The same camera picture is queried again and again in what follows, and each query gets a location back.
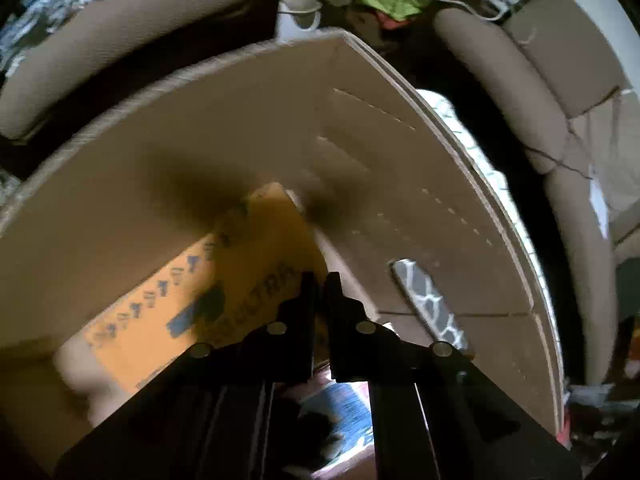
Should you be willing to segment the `white garment steamer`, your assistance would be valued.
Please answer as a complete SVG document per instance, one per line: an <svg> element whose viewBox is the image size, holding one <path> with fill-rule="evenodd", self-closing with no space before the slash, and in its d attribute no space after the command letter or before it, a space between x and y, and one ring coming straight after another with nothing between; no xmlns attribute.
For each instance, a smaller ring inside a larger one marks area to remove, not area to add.
<svg viewBox="0 0 640 480"><path fill-rule="evenodd" d="M291 39L313 32L320 25L321 8L320 0L280 0L277 36Z"/></svg>

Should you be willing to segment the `brown cardboard box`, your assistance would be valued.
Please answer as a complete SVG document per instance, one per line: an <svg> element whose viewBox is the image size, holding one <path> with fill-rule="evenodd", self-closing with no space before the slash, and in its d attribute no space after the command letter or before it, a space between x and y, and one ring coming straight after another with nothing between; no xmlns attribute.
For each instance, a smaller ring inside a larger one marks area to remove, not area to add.
<svg viewBox="0 0 640 480"><path fill-rule="evenodd" d="M577 479L558 441L544 296L473 159L347 32L254 44L113 106L1 214L1 474L309 479L300 402L274 380L276 318L198 341L128 392L82 336L258 188L285 188L328 273L376 325L363 479Z"/></svg>

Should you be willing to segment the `colourful plastic packet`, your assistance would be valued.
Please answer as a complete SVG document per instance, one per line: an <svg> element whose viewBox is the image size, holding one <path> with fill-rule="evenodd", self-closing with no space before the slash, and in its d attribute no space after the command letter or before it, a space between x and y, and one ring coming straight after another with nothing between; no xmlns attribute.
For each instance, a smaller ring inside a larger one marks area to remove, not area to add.
<svg viewBox="0 0 640 480"><path fill-rule="evenodd" d="M331 380L300 402L300 430L309 444L314 474L324 474L370 452L373 446L369 390L365 382Z"/></svg>

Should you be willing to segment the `brown sofa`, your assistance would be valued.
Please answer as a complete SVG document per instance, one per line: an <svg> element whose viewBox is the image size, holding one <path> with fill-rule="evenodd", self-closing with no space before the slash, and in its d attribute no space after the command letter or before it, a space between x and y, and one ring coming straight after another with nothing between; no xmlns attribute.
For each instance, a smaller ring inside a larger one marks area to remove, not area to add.
<svg viewBox="0 0 640 480"><path fill-rule="evenodd" d="M446 95L506 175L548 285L565 373L610 374L618 313L604 169L589 116L618 105L626 76L574 0L520 0L499 21L448 6L432 21Z"/></svg>

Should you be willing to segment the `patterned table cloth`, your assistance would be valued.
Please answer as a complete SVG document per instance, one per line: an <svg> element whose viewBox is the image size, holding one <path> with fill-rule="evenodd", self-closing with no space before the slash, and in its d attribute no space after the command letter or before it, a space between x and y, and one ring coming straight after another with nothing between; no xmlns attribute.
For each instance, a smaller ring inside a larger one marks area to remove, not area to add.
<svg viewBox="0 0 640 480"><path fill-rule="evenodd" d="M477 171L485 178L497 195L498 201L510 219L515 232L518 233L518 238L528 255L530 264L532 265L536 275L537 284L542 292L542 296L544 296L544 308L547 311L546 318L550 322L552 339L556 350L555 361L559 367L561 403L562 405L565 405L570 394L567 392L566 388L566 376L564 373L558 326L556 326L549 287L546 277L544 276L544 271L541 269L533 242L530 239L529 232L527 232L520 212L518 211L518 207L515 205L506 176L491 165L488 157L480 148L480 144L477 143L477 140L475 140L469 130L465 128L465 125L460 122L460 119L457 118L454 106L447 98L437 92L425 89L418 89L416 92L418 92L421 98L424 99L424 101L427 102L427 104L435 111L438 117L444 121L446 126L462 144L466 154L473 159Z"/></svg>

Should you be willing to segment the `orange patterned sock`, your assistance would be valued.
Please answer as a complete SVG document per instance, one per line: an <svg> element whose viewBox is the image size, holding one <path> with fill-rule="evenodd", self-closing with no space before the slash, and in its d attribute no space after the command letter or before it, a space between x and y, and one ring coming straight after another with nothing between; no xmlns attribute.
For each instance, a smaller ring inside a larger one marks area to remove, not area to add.
<svg viewBox="0 0 640 480"><path fill-rule="evenodd" d="M272 182L241 200L212 232L115 301L82 331L122 388L141 389L198 341L235 344L272 322L305 272L326 260L290 194Z"/></svg>

